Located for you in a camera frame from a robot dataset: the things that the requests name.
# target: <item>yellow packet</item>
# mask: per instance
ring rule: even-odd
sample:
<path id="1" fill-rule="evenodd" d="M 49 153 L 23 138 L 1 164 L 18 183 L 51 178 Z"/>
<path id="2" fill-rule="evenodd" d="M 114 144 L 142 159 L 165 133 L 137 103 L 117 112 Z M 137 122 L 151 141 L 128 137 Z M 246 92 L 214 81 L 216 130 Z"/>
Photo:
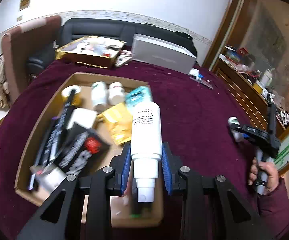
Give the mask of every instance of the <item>yellow packet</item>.
<path id="1" fill-rule="evenodd" d="M 131 140 L 132 115 L 124 103 L 105 110 L 97 116 L 97 119 L 105 123 L 116 145 Z"/>

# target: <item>maroon sleeve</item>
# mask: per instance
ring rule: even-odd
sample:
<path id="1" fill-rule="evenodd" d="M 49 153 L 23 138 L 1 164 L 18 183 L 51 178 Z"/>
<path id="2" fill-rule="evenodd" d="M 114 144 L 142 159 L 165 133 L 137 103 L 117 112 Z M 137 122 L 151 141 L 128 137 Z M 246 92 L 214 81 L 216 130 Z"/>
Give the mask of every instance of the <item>maroon sleeve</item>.
<path id="1" fill-rule="evenodd" d="M 258 209 L 261 218 L 277 239 L 289 230 L 289 198 L 283 178 L 278 187 L 265 196 L 259 195 Z"/>

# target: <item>white box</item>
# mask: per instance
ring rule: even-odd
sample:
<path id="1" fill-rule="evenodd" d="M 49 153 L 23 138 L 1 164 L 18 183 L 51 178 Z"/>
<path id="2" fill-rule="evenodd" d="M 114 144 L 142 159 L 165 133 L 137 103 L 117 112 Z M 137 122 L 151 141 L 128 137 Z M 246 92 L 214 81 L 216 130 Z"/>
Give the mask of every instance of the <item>white box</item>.
<path id="1" fill-rule="evenodd" d="M 157 38 L 135 34 L 133 59 L 189 74 L 196 57 L 186 48 Z"/>

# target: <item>wooden cabinet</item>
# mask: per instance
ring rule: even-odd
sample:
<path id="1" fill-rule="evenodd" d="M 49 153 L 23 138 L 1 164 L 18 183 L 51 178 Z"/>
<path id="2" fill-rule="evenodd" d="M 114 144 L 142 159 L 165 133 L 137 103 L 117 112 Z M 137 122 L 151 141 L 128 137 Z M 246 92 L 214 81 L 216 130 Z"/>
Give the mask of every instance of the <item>wooden cabinet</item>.
<path id="1" fill-rule="evenodd" d="M 249 116 L 251 125 L 266 130 L 268 104 L 264 98 L 254 90 L 243 76 L 220 58 L 214 68 L 214 72 L 227 84 L 230 93 Z M 276 120 L 276 137 L 279 138 L 285 131 L 285 127 L 277 117 Z"/>

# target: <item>glass panel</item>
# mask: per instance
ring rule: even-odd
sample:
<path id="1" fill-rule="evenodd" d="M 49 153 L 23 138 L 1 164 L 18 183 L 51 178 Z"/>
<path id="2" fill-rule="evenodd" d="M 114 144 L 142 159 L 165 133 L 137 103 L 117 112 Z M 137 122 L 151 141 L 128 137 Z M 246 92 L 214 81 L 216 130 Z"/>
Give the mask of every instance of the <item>glass panel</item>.
<path id="1" fill-rule="evenodd" d="M 262 73 L 271 70 L 270 88 L 285 98 L 280 106 L 289 113 L 289 4 L 281 0 L 257 0 L 240 46 L 255 56 L 253 69 Z"/>

